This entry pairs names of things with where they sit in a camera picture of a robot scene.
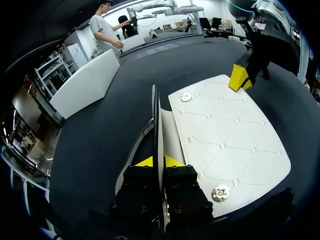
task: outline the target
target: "yellow bracket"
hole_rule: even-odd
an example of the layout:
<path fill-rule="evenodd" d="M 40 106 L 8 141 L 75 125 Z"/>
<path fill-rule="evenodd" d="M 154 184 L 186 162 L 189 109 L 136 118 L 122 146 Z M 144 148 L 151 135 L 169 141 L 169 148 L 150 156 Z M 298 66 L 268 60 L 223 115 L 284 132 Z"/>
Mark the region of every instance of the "yellow bracket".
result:
<path fill-rule="evenodd" d="M 181 162 L 174 160 L 172 157 L 169 157 L 167 155 L 165 155 L 164 157 L 165 157 L 165 165 L 167 168 L 171 168 L 172 166 L 177 166 L 177 167 L 186 166 L 186 165 L 182 164 Z"/>
<path fill-rule="evenodd" d="M 239 66 L 237 64 L 233 65 L 233 71 L 229 82 L 229 88 L 231 88 L 233 91 L 237 92 L 241 85 L 245 82 L 246 79 L 249 78 L 249 75 L 247 73 L 247 70 Z M 249 79 L 243 86 L 243 89 L 246 90 L 250 87 L 252 87 L 252 82 Z"/>
<path fill-rule="evenodd" d="M 177 160 L 174 160 L 172 157 L 169 157 L 167 155 L 164 156 L 165 157 L 165 165 L 167 168 L 172 167 L 172 166 L 177 166 L 177 167 L 184 167 L 185 165 L 178 162 Z M 138 163 L 137 165 L 135 165 L 136 167 L 144 167 L 144 166 L 148 166 L 148 167 L 153 167 L 153 157 L 149 157 L 146 160 Z"/>
<path fill-rule="evenodd" d="M 138 163 L 137 165 L 135 165 L 136 167 L 144 167 L 144 166 L 148 166 L 148 167 L 153 167 L 154 166 L 154 163 L 152 161 L 153 157 L 149 157 L 147 158 L 146 160 Z"/>

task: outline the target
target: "metal grommet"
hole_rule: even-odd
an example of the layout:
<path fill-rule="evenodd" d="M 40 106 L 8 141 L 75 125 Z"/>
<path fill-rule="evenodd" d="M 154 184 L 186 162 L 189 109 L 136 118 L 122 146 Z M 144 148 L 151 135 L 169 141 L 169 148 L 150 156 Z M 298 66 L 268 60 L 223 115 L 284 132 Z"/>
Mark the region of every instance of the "metal grommet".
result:
<path fill-rule="evenodd" d="M 222 202 L 229 197 L 230 189 L 226 185 L 216 186 L 212 191 L 212 199 L 215 202 Z"/>
<path fill-rule="evenodd" d="M 192 99 L 191 93 L 184 93 L 181 96 L 181 101 L 184 103 L 189 102 L 191 99 Z"/>

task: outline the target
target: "man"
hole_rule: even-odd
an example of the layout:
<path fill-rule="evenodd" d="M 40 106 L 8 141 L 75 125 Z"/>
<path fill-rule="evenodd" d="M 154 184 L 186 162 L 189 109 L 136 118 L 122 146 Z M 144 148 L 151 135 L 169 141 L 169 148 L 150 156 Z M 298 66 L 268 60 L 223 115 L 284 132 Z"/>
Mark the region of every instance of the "man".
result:
<path fill-rule="evenodd" d="M 118 39 L 115 31 L 125 25 L 129 25 L 131 20 L 127 20 L 117 26 L 111 27 L 110 24 L 102 17 L 102 14 L 107 13 L 110 7 L 111 1 L 100 0 L 98 2 L 95 15 L 90 19 L 90 28 L 101 49 L 104 52 L 112 49 L 118 56 L 124 44 Z"/>

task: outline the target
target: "metal rack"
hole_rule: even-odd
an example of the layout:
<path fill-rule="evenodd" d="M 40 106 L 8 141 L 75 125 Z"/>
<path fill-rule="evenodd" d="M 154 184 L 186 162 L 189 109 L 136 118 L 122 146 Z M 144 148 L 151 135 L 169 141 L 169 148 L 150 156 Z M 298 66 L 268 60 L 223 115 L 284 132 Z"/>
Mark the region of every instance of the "metal rack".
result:
<path fill-rule="evenodd" d="M 52 98 L 54 96 L 54 94 L 49 90 L 48 85 L 51 85 L 51 88 L 55 91 L 57 91 L 57 89 L 55 88 L 55 86 L 52 84 L 52 82 L 50 80 L 47 80 L 47 83 L 45 83 L 45 80 L 54 72 L 56 72 L 60 79 L 65 82 L 66 79 L 68 79 L 69 77 L 71 77 L 72 73 L 69 70 L 69 66 L 66 65 L 66 63 L 64 62 L 62 56 L 60 54 L 58 54 L 56 51 L 53 52 L 53 54 L 50 56 L 50 58 L 52 58 L 50 61 L 48 61 L 47 63 L 43 64 L 41 67 L 39 68 L 35 68 L 34 71 L 37 74 L 40 83 L 43 85 L 43 87 L 47 90 L 48 94 L 50 95 L 50 97 Z M 42 69 L 44 69 L 45 67 L 51 67 L 53 64 L 55 64 L 53 66 L 53 68 L 46 73 L 44 76 L 41 76 L 40 71 Z M 64 67 L 66 72 L 68 73 L 68 77 L 64 77 L 61 71 L 61 67 Z"/>

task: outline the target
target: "man's arm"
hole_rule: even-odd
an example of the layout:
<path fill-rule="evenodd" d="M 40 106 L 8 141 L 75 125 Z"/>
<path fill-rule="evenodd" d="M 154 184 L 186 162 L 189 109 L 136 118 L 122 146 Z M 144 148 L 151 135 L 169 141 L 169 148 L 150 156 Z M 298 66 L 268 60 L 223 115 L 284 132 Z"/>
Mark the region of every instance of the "man's arm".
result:
<path fill-rule="evenodd" d="M 119 24 L 119 25 L 117 25 L 117 26 L 114 26 L 114 27 L 112 28 L 112 30 L 113 30 L 113 31 L 117 31 L 118 29 L 123 28 L 125 25 L 131 24 L 131 22 L 132 22 L 131 19 L 129 19 L 129 20 L 127 20 L 127 21 L 124 21 L 123 23 L 121 23 L 121 24 Z"/>
<path fill-rule="evenodd" d="M 101 41 L 111 43 L 117 49 L 120 49 L 120 48 L 124 47 L 124 44 L 118 38 L 109 37 L 109 36 L 104 35 L 103 33 L 99 32 L 99 31 L 96 31 L 94 33 L 94 37 L 96 39 L 101 40 Z"/>

